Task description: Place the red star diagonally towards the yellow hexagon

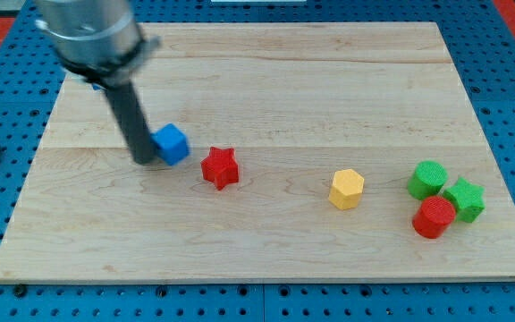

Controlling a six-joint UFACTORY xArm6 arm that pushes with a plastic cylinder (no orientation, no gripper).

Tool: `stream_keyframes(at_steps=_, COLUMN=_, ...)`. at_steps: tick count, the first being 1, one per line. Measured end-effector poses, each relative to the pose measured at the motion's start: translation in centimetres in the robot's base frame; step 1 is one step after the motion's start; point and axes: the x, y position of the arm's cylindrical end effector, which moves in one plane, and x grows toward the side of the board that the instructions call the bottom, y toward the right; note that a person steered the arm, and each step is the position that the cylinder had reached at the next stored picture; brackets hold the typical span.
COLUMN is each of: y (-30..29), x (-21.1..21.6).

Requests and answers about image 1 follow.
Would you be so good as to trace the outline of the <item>small blue block behind arm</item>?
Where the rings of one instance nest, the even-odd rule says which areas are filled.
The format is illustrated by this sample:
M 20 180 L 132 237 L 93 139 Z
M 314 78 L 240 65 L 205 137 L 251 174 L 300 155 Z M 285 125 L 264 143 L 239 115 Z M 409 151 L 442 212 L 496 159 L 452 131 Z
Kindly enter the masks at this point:
M 102 86 L 100 86 L 100 85 L 98 85 L 98 84 L 96 84 L 96 83 L 92 83 L 92 84 L 91 84 L 91 88 L 92 88 L 93 90 L 104 90 L 104 87 L 102 87 Z

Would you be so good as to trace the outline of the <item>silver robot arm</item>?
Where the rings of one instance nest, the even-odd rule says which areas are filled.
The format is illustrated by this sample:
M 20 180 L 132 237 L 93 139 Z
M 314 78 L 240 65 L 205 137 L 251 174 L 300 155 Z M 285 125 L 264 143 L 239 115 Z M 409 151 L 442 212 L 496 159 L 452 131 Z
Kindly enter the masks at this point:
M 103 89 L 133 161 L 150 163 L 156 147 L 132 75 L 161 47 L 147 38 L 127 0 L 35 0 L 39 30 L 64 69 Z

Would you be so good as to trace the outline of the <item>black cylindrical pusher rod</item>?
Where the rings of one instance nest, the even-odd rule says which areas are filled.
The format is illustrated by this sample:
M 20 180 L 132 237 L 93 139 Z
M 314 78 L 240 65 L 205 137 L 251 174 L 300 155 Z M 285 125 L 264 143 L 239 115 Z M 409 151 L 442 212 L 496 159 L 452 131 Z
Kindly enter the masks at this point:
M 153 161 L 156 146 L 132 82 L 106 88 L 104 92 L 133 161 L 138 165 Z

